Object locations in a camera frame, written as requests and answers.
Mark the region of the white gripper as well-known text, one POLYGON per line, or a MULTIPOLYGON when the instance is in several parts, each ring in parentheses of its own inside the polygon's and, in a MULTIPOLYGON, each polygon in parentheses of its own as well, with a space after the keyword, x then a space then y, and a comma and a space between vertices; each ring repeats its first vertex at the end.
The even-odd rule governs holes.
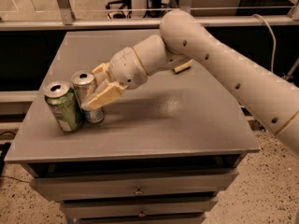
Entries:
POLYGON ((117 52, 111 58, 109 66, 108 63, 101 63, 92 73, 100 85, 81 104, 88 111, 109 105, 122 97, 124 89, 134 90, 148 81, 148 75, 132 48, 117 52), (114 82, 109 82, 108 72, 113 76, 114 82))

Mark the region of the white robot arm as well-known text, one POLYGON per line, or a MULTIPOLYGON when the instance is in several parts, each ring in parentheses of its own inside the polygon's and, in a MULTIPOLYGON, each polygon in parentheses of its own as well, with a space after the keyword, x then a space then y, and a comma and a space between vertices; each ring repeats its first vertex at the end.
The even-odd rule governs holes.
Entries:
POLYGON ((277 140, 299 151, 299 88, 221 43, 182 10, 163 16, 160 33, 117 52, 93 69, 98 88, 83 100, 94 110, 122 97, 157 72, 195 60, 277 140))

